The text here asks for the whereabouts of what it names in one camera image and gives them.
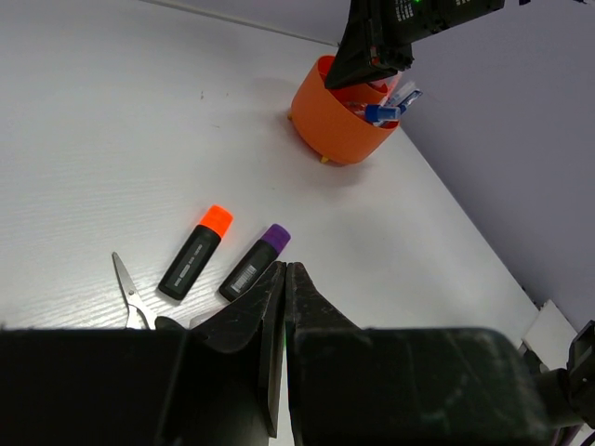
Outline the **blue cap glue bottle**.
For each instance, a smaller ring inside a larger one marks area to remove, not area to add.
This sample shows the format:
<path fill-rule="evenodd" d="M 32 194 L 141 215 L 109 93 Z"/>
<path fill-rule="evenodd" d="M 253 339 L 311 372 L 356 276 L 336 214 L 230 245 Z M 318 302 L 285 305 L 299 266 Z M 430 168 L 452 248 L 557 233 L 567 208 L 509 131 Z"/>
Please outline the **blue cap glue bottle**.
<path fill-rule="evenodd" d="M 384 107 L 378 104 L 368 104 L 364 108 L 364 119 L 373 125 L 382 125 L 386 122 L 397 122 L 401 118 L 399 107 Z"/>

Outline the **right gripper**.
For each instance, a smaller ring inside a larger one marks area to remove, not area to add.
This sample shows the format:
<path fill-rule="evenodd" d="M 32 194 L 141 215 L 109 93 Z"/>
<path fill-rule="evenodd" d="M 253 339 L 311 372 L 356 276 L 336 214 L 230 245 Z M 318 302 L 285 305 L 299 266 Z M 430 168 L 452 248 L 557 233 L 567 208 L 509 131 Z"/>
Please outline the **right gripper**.
<path fill-rule="evenodd" d="M 413 44 L 498 11 L 502 1 L 351 1 L 337 53 L 324 80 L 329 90 L 407 70 Z"/>

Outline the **pink gel pen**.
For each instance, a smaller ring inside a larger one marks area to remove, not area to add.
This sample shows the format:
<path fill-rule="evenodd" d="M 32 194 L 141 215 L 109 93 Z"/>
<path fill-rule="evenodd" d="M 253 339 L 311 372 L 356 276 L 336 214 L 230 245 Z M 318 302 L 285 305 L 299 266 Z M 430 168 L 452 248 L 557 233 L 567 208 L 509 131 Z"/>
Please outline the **pink gel pen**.
<path fill-rule="evenodd" d="M 394 90 L 394 88 L 399 84 L 401 77 L 402 73 L 397 72 L 396 74 L 388 78 L 372 81 L 369 83 L 369 85 L 382 96 L 386 97 L 389 96 Z"/>

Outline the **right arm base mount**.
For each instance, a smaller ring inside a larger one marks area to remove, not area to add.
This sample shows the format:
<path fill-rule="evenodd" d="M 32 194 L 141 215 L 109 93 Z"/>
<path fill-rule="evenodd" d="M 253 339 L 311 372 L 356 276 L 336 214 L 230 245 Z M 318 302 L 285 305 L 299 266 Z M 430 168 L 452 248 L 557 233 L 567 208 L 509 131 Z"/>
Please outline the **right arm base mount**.
<path fill-rule="evenodd" d="M 549 300 L 522 337 L 519 351 L 551 425 L 594 427 L 594 321 L 577 331 Z"/>

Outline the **blue gel pen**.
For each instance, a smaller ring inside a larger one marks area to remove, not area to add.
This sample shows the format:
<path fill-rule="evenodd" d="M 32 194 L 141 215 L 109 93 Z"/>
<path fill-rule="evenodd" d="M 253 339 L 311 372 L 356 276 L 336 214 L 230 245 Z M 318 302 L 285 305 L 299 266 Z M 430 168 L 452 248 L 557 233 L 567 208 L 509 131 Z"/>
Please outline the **blue gel pen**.
<path fill-rule="evenodd" d="M 419 89 L 414 89 L 406 95 L 400 95 L 390 101 L 390 106 L 398 110 L 399 114 L 404 114 L 408 111 L 421 96 L 423 92 Z"/>
<path fill-rule="evenodd" d="M 414 81 L 408 81 L 402 85 L 398 85 L 392 90 L 390 94 L 380 101 L 380 104 L 384 107 L 396 108 L 416 89 L 417 86 Z"/>

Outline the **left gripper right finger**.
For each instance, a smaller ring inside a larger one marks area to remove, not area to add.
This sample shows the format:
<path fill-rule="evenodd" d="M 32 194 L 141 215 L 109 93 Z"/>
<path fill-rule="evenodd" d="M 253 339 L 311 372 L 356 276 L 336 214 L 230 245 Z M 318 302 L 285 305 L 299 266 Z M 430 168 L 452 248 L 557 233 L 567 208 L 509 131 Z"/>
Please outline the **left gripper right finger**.
<path fill-rule="evenodd" d="M 301 263 L 285 275 L 288 405 L 296 445 L 363 443 L 363 331 Z"/>

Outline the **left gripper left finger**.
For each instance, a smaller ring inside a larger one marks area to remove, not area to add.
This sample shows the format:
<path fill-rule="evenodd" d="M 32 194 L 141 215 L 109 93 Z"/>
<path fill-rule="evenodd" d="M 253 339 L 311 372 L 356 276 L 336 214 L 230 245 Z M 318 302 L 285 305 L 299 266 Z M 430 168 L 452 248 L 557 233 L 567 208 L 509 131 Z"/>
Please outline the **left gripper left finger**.
<path fill-rule="evenodd" d="M 284 263 L 192 330 L 190 436 L 275 438 L 284 349 Z"/>

